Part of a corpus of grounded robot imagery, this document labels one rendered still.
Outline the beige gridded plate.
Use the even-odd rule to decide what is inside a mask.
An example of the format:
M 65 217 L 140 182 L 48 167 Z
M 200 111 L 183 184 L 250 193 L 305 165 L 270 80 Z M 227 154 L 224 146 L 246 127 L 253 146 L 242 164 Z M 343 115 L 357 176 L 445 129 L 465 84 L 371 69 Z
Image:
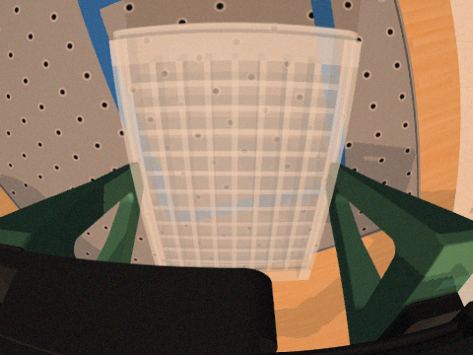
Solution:
M 357 36 L 260 22 L 113 32 L 121 126 L 156 265 L 308 280 L 345 145 Z

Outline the blue tape outline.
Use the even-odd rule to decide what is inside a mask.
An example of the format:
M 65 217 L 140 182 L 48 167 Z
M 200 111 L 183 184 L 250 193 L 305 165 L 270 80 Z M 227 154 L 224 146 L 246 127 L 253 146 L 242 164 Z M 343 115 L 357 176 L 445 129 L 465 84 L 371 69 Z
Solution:
M 121 0 L 77 0 L 91 42 L 118 109 L 114 85 L 112 64 L 110 58 L 109 38 L 101 17 L 100 9 Z M 314 24 L 320 27 L 335 28 L 331 0 L 310 0 Z M 119 109 L 118 109 L 119 110 Z

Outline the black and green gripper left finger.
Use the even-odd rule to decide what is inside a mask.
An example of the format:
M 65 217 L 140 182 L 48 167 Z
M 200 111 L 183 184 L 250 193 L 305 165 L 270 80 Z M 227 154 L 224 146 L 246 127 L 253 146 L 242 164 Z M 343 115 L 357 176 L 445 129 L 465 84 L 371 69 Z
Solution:
M 119 201 L 97 260 L 130 263 L 140 206 L 129 164 L 0 217 L 0 244 L 76 257 L 77 238 Z

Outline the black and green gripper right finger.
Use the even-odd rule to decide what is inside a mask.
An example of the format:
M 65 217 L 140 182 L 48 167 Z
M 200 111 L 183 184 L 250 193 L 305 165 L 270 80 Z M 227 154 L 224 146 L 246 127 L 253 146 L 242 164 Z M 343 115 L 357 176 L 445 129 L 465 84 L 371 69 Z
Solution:
M 382 278 L 349 202 L 394 242 Z M 350 345 L 377 340 L 405 307 L 458 293 L 473 274 L 473 220 L 341 164 L 329 216 Z

